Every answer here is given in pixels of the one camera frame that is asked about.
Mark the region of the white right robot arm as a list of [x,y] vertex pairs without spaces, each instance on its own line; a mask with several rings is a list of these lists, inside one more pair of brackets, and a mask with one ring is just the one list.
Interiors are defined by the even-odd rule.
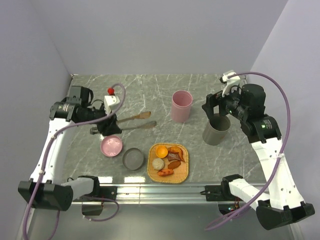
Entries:
[[212,123],[214,117],[231,115],[239,120],[242,132],[255,151],[268,183],[268,193],[260,192],[241,175],[223,177],[220,191],[214,194],[225,200],[240,199],[245,202],[226,214],[241,215],[246,209],[255,210],[259,223],[272,230],[304,220],[315,214],[311,203],[305,202],[293,180],[282,149],[285,141],[277,121],[265,114],[266,93],[262,86],[245,84],[208,94],[202,109]]

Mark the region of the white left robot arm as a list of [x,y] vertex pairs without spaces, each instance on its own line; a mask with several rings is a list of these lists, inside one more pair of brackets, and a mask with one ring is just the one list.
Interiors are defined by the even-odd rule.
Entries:
[[122,96],[108,95],[99,109],[91,107],[93,91],[83,86],[72,86],[68,95],[55,102],[49,113],[47,138],[29,180],[21,181],[18,192],[27,202],[27,209],[66,211],[72,201],[85,196],[96,201],[101,196],[98,177],[82,175],[70,182],[62,182],[62,171],[67,148],[75,128],[96,125],[98,133],[107,136],[120,133],[116,126],[116,112],[122,107]]

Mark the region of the metal food tongs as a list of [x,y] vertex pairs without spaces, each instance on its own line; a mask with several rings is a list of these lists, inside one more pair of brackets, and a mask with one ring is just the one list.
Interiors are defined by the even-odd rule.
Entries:
[[[151,117],[151,112],[150,111],[145,111],[145,112],[141,112],[138,115],[134,115],[131,117],[127,117],[121,120],[117,120],[116,124],[119,126],[122,123],[128,122],[128,121],[140,121],[140,120],[147,120]],[[133,125],[133,126],[126,126],[126,127],[121,127],[120,129],[122,131],[129,131],[129,130],[147,130],[147,129],[152,129],[157,125],[157,122],[155,120],[150,120],[150,121],[146,121],[143,124],[140,125]]]

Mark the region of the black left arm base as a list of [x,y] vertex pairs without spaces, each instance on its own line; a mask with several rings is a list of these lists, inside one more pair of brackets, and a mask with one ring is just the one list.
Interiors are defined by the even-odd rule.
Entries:
[[[100,186],[99,192],[94,195],[93,193],[81,196],[72,201],[72,205],[81,206],[81,213],[84,219],[91,222],[104,222],[112,219],[117,215],[120,209],[119,203],[116,201],[117,186]],[[114,209],[115,212],[104,218],[94,218],[94,216],[101,216],[103,210]]]

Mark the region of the orange fruit half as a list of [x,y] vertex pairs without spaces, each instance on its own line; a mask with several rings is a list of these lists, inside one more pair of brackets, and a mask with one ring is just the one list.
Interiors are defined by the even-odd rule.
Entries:
[[158,145],[155,148],[155,154],[160,159],[164,159],[168,155],[168,153],[169,153],[169,151],[168,151],[167,147],[164,145]]

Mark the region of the roasted chicken wing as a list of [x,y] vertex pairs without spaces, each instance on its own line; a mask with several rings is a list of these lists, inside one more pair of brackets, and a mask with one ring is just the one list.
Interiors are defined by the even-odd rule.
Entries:
[[168,148],[168,152],[169,152],[170,154],[178,154],[179,160],[180,160],[180,161],[183,161],[183,162],[185,161],[185,160],[184,160],[183,150],[182,150],[180,147],[178,147],[178,146],[171,146],[171,147]]

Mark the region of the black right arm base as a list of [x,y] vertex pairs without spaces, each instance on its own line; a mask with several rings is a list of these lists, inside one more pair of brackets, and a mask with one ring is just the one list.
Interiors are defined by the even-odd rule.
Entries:
[[217,202],[222,215],[234,212],[241,207],[240,198],[223,192],[221,185],[205,185],[200,195],[205,196],[207,202]]

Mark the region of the grey cylindrical container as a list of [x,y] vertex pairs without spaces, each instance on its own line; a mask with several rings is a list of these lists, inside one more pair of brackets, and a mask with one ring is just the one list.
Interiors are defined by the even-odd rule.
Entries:
[[231,122],[227,116],[214,114],[205,126],[202,139],[207,145],[217,146],[223,141],[230,127]]

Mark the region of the white steamed bun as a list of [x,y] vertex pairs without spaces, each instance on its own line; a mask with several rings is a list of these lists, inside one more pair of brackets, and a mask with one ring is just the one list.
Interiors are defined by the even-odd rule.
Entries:
[[156,170],[156,171],[160,171],[165,167],[165,162],[163,159],[161,158],[155,158],[152,161],[152,167]]

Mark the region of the brown sausage piece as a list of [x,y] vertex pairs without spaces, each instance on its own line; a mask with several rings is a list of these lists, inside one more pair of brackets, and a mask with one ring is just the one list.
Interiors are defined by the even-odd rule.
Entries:
[[168,164],[167,168],[174,170],[174,169],[178,168],[180,165],[181,165],[180,161],[172,161]]

